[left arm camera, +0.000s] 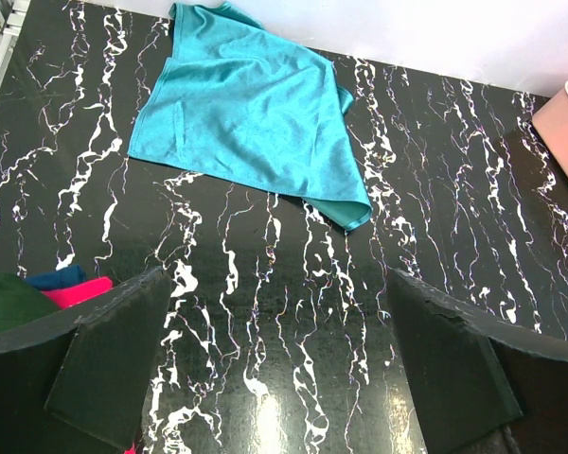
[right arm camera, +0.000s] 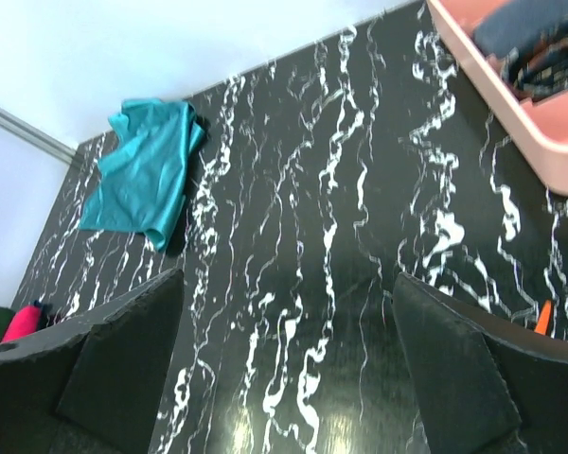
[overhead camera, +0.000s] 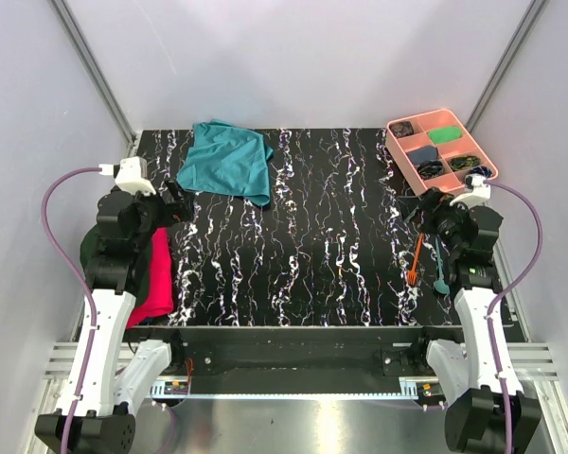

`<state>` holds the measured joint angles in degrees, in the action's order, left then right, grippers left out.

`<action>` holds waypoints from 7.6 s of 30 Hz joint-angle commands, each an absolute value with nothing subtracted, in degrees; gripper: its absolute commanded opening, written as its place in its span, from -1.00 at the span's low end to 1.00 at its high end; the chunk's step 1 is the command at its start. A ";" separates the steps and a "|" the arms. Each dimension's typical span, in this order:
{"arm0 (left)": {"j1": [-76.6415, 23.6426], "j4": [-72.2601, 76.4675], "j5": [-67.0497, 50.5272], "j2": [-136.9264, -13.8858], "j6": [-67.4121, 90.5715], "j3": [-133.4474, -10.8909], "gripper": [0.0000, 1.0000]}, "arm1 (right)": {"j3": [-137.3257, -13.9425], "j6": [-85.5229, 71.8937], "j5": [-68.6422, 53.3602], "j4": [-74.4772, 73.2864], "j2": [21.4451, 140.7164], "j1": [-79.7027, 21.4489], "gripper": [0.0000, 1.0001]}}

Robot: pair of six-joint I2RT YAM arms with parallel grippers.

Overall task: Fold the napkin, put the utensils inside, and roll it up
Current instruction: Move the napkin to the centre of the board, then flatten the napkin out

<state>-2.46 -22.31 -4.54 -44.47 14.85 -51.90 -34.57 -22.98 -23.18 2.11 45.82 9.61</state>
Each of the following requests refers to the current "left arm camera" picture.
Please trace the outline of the teal cloth napkin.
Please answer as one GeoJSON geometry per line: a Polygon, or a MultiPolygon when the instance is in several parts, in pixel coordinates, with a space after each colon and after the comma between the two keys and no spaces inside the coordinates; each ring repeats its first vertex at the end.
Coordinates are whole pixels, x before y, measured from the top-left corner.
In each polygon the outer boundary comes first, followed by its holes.
{"type": "Polygon", "coordinates": [[[229,3],[171,7],[172,52],[135,120],[128,154],[296,197],[341,228],[372,208],[330,60],[229,3]]]}

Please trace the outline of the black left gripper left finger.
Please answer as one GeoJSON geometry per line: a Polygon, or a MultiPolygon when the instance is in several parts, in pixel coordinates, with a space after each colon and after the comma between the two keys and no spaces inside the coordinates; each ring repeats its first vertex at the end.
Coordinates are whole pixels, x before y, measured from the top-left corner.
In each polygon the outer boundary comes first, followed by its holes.
{"type": "Polygon", "coordinates": [[[123,453],[139,429],[171,281],[142,272],[0,333],[0,453],[123,453]]]}

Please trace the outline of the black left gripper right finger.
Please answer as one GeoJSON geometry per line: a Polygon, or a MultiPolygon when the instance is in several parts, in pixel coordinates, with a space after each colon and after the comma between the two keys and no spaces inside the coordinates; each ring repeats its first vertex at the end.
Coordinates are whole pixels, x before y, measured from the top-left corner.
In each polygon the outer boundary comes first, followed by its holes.
{"type": "Polygon", "coordinates": [[[428,452],[568,453],[567,340],[400,270],[386,300],[428,452]]]}

